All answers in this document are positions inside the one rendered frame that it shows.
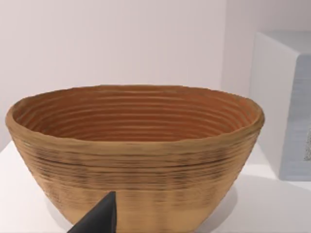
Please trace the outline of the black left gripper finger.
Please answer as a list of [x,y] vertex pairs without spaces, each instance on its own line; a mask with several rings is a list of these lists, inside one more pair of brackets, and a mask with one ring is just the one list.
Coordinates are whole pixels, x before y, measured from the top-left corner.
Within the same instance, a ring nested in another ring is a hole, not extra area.
[[116,233],[116,192],[111,191],[85,214],[67,233]]

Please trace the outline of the brown woven basket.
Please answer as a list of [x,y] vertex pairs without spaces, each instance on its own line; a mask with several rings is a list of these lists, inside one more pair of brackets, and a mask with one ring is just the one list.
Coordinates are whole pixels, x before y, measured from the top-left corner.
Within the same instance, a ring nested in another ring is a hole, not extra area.
[[192,233],[248,159],[265,117],[199,87],[98,85],[23,98],[5,123],[46,197],[76,223],[116,192],[116,233]]

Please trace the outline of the pale grey cabinet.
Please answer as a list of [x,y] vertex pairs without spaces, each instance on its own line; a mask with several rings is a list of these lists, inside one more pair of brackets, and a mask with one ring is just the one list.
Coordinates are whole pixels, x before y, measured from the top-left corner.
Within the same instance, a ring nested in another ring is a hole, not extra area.
[[275,175],[311,182],[311,32],[256,34],[249,97],[264,111],[258,143]]

